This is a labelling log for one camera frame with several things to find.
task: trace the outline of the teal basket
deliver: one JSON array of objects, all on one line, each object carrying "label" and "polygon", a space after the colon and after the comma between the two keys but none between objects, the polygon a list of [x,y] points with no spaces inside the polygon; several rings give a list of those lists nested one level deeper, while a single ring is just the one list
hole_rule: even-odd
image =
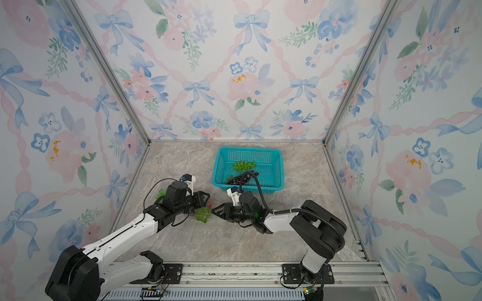
[{"label": "teal basket", "polygon": [[[283,156],[277,149],[250,147],[221,147],[217,152],[213,170],[213,185],[226,191],[233,185],[226,185],[230,176],[236,177],[242,172],[233,168],[239,161],[256,161],[254,171],[259,172],[258,181],[264,194],[270,194],[284,187]],[[242,186],[243,191],[258,192],[254,179]]]}]

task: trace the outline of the blue bow pattern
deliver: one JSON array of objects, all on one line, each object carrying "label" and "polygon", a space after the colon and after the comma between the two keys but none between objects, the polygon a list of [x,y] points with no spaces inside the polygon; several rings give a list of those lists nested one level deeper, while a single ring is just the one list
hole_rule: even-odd
[{"label": "blue bow pattern", "polygon": [[258,40],[259,46],[261,46],[264,51],[268,52],[268,50],[266,49],[266,43],[271,42],[271,40],[263,36],[257,28],[257,26],[261,28],[268,27],[268,22],[269,12],[267,10],[262,10],[257,14],[252,14],[249,16],[245,13],[237,13],[236,15],[234,15],[234,26],[236,28],[246,27],[246,35],[244,36],[244,43],[236,46],[233,53],[237,53],[238,55],[240,55],[243,46],[251,42],[253,32],[256,40]]},{"label": "blue bow pattern", "polygon": [[355,218],[357,221],[359,221],[363,226],[366,226],[368,223],[368,228],[366,229],[366,235],[365,235],[365,244],[370,244],[373,245],[372,243],[372,231],[373,231],[373,236],[374,237],[379,237],[382,235],[382,229],[380,226],[375,223],[375,219],[372,216],[372,210],[368,205],[363,206],[363,212],[366,215],[366,218],[360,220],[358,215],[355,214]]},{"label": "blue bow pattern", "polygon": [[373,143],[372,143],[372,157],[373,157],[373,152],[375,151],[378,154],[378,135],[380,135],[380,140],[385,140],[390,135],[390,127],[388,125],[384,125],[380,121],[380,116],[378,116],[377,113],[373,113],[372,116],[370,117],[370,123],[373,124],[373,128],[368,132],[368,134],[365,133],[358,133],[358,139],[361,139],[363,137],[367,138],[373,138]]},{"label": "blue bow pattern", "polygon": [[[472,104],[476,107],[482,108],[482,88],[480,88],[472,97]],[[473,119],[471,122],[461,128],[458,128],[452,124],[442,124],[437,126],[437,129],[440,130],[439,137],[448,133],[452,133],[454,131],[459,131],[464,134],[473,134],[482,130],[482,114],[478,115],[475,119]],[[477,169],[482,169],[482,144],[479,147]]]},{"label": "blue bow pattern", "polygon": [[260,125],[255,127],[240,127],[240,132],[243,134],[246,133],[246,140],[251,139],[251,135],[253,135],[256,140],[261,140],[263,137],[257,133],[261,133],[262,129],[263,127]]},{"label": "blue bow pattern", "polygon": [[119,200],[119,196],[121,193],[118,187],[127,186],[129,184],[125,181],[125,177],[120,182],[117,182],[120,178],[121,176],[119,175],[119,172],[117,170],[114,170],[112,172],[112,180],[110,180],[110,184],[107,187],[106,192],[104,193],[104,195],[108,198],[110,198],[112,193],[115,193],[117,195],[117,208],[121,206],[121,201]]},{"label": "blue bow pattern", "polygon": [[310,88],[316,88],[316,85],[318,85],[318,81],[320,80],[320,78],[318,76],[313,76],[312,78],[310,79],[304,79],[304,80],[301,80],[301,79],[293,79],[291,82],[290,82],[290,87],[291,88],[296,88],[298,87],[298,91],[296,91],[296,95],[293,97],[293,98],[290,98],[288,99],[287,101],[285,101],[284,103],[289,105],[293,100],[295,100],[295,98],[298,98],[301,96],[301,94],[303,93],[303,87],[305,87],[305,95],[306,95],[306,98],[308,98],[308,101],[313,103],[313,97],[316,97],[315,94],[313,94],[310,90],[308,90],[308,87]]},{"label": "blue bow pattern", "polygon": [[174,140],[177,139],[177,135],[170,132],[173,130],[173,126],[169,122],[163,124],[150,124],[149,127],[153,131],[159,131],[159,137],[157,137],[157,139],[164,137],[166,134]]},{"label": "blue bow pattern", "polygon": [[33,195],[31,192],[24,191],[18,195],[17,200],[15,201],[15,210],[10,212],[10,215],[5,221],[0,222],[0,243],[2,244],[10,240],[15,230],[15,226],[30,235],[30,237],[32,237],[30,243],[28,244],[29,258],[32,258],[34,251],[40,251],[39,246],[37,245],[37,242],[34,238],[35,234],[37,233],[37,226],[30,221],[19,222],[19,219],[34,219],[38,217],[46,217],[62,211],[61,209],[54,209],[55,201],[53,201],[52,203],[50,203],[50,205],[47,205],[40,210],[27,213],[38,203],[39,199],[35,195]]},{"label": "blue bow pattern", "polygon": [[194,102],[199,100],[199,93],[201,93],[201,95],[202,95],[202,97],[204,98],[205,101],[207,101],[210,105],[214,105],[213,104],[214,97],[211,97],[211,96],[207,95],[206,93],[204,93],[204,91],[211,90],[211,84],[209,83],[209,81],[207,79],[203,79],[200,82],[194,82],[194,83],[191,82],[191,81],[187,81],[187,82],[182,84],[182,87],[186,91],[192,90],[192,93],[194,95],[194,99],[192,101],[188,102],[186,106],[192,108],[192,105],[194,104]]},{"label": "blue bow pattern", "polygon": [[42,95],[42,96],[50,96],[46,92],[40,90],[42,86],[42,81],[31,81],[31,80],[23,80],[13,77],[11,74],[15,73],[22,73],[24,68],[17,60],[15,55],[10,52],[10,50],[2,48],[0,49],[0,85],[5,89],[5,91],[15,100],[18,105],[18,109],[15,111],[15,126],[17,129],[20,128],[20,124],[27,124],[27,120],[25,119],[24,112],[22,111],[22,105],[24,104],[24,97],[20,93],[20,91],[11,83],[6,81],[3,77],[8,78],[14,84],[29,90],[32,93]]},{"label": "blue bow pattern", "polygon": [[130,33],[128,33],[123,27],[125,28],[133,28],[134,26],[132,25],[132,19],[131,15],[125,10],[120,10],[117,15],[110,15],[107,16],[106,14],[103,13],[98,13],[94,16],[97,24],[99,24],[100,28],[102,29],[107,29],[112,26],[112,32],[114,32],[114,37],[116,38],[116,44],[112,45],[110,48],[110,53],[113,53],[117,55],[117,49],[119,45],[122,44],[122,34],[125,35],[125,37],[137,48],[139,48],[141,51],[144,51],[142,49],[140,43],[144,42],[143,39],[139,39]]},{"label": "blue bow pattern", "polygon": [[106,114],[106,131],[110,130],[110,124],[109,124],[109,110],[107,107],[111,108],[114,111],[119,111],[119,109],[116,107],[117,102],[106,102],[105,100],[109,98],[109,93],[107,92],[107,89],[104,86],[100,86],[100,91],[99,95],[97,98],[94,98],[92,100],[92,109],[94,109],[95,112],[98,112],[100,108],[104,111]]}]

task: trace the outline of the wall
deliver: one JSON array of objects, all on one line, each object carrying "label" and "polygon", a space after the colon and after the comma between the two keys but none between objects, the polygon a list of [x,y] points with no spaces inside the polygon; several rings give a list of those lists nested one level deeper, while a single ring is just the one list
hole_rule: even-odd
[{"label": "wall", "polygon": [[77,4],[151,138],[300,140],[325,136],[385,0]]},{"label": "wall", "polygon": [[330,143],[398,301],[482,300],[481,14],[402,0]]},{"label": "wall", "polygon": [[57,2],[0,7],[0,299],[49,300],[61,251],[109,232],[145,144]]}]

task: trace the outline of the blue flower pattern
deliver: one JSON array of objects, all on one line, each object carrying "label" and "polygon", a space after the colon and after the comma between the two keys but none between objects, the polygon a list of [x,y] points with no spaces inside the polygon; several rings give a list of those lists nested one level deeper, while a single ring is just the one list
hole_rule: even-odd
[{"label": "blue flower pattern", "polygon": [[430,72],[425,71],[425,75],[423,79],[418,81],[418,85],[422,86],[422,92],[424,92],[427,88],[433,88],[433,82],[436,78],[438,78],[439,70],[435,71],[435,66],[430,70]]},{"label": "blue flower pattern", "polygon": [[74,51],[74,47],[79,49],[81,44],[80,36],[60,3],[54,2],[52,9],[48,10],[48,15],[50,27],[58,34],[65,47],[71,51]]},{"label": "blue flower pattern", "polygon": [[152,76],[151,71],[149,68],[154,67],[154,63],[151,61],[145,61],[141,54],[136,53],[135,56],[129,55],[131,59],[131,67],[134,68],[136,72],[139,72],[141,69],[144,71],[144,75],[148,78]]},{"label": "blue flower pattern", "polygon": [[70,246],[78,246],[82,242],[82,234],[85,230],[82,220],[68,221],[60,226],[55,237],[49,244],[49,261],[56,262],[63,250]]},{"label": "blue flower pattern", "polygon": [[320,14],[319,39],[337,39],[350,32],[357,22],[358,7],[353,0],[333,2]]},{"label": "blue flower pattern", "polygon": [[43,126],[43,130],[47,134],[51,134],[53,131],[60,131],[62,128],[60,122],[55,120],[55,115],[53,113],[43,113],[39,118],[39,124]]},{"label": "blue flower pattern", "polygon": [[368,85],[370,80],[374,80],[376,77],[376,74],[374,72],[375,69],[375,61],[372,61],[370,65],[368,66],[367,70],[365,71],[365,80],[363,81],[363,89],[358,93],[355,97],[357,98],[355,105],[351,108],[351,114],[353,117],[356,116],[357,113],[360,112],[360,105],[365,104],[365,99],[370,99],[373,97],[373,95],[365,89],[365,87]]},{"label": "blue flower pattern", "polygon": [[452,159],[454,155],[448,152],[445,148],[441,147],[436,153],[431,153],[428,159],[432,163],[430,170],[434,174],[441,174],[444,170],[449,170],[454,167]]},{"label": "blue flower pattern", "polygon": [[[124,129],[123,124],[119,124],[117,132],[114,133],[114,139],[116,140],[117,145],[124,146],[125,138],[127,135],[132,132],[132,124],[129,120],[127,120],[127,127]],[[129,167],[129,155],[126,154],[125,149],[122,150],[120,153],[119,163],[122,164],[125,161],[125,166]]]},{"label": "blue flower pattern", "polygon": [[33,135],[33,141],[30,144],[32,148],[38,149],[40,152],[45,153],[47,148],[50,144],[50,137],[49,135],[41,135],[39,133],[35,133]]},{"label": "blue flower pattern", "polygon": [[215,124],[214,116],[208,111],[194,112],[190,117],[192,126],[196,129],[205,128],[208,129]]},{"label": "blue flower pattern", "polygon": [[243,71],[243,68],[239,62],[235,62],[234,64],[230,65],[229,68],[231,68],[231,74],[238,74]]},{"label": "blue flower pattern", "polygon": [[426,141],[420,137],[417,139],[417,142],[415,142],[414,146],[412,147],[412,150],[417,155],[421,156],[422,158],[425,158],[428,156],[429,147],[430,147],[430,141]]},{"label": "blue flower pattern", "polygon": [[[400,273],[401,269],[398,259],[389,249],[385,248],[385,252],[387,253],[388,261],[383,257],[380,257],[380,262],[382,263],[382,265],[391,273]],[[409,262],[405,265],[405,273],[408,274],[407,278],[414,285],[417,293],[421,297],[421,300],[429,301],[429,296],[432,297],[435,301],[442,300],[439,291],[432,284],[427,282],[427,270],[425,269],[425,267],[419,264],[415,264],[413,262]]]},{"label": "blue flower pattern", "polygon": [[350,165],[350,169],[355,173],[362,170],[365,159],[363,157],[363,151],[357,144],[352,144],[350,150],[347,152],[347,161]]}]

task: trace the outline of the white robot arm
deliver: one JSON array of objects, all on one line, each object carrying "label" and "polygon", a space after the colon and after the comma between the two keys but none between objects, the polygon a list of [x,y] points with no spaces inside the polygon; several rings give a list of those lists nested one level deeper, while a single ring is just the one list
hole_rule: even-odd
[{"label": "white robot arm", "polygon": [[[138,279],[158,283],[166,271],[162,259],[151,251],[142,252],[129,261],[112,263],[141,240],[170,224],[179,225],[174,225],[176,215],[204,207],[210,195],[202,191],[193,193],[195,180],[194,176],[185,174],[181,180],[169,185],[165,196],[119,230],[81,249],[75,246],[65,249],[45,293],[54,301],[94,301]],[[228,189],[228,195],[232,202],[213,209],[213,214],[229,222],[250,220],[251,225],[264,234],[296,231],[304,239],[309,248],[300,263],[300,270],[308,283],[322,277],[323,266],[344,245],[345,224],[313,201],[305,201],[301,208],[273,211],[266,205],[262,192],[260,196],[265,207],[252,193],[242,193],[242,186],[239,190],[236,186]],[[313,225],[316,220],[320,220],[318,227]]]}]

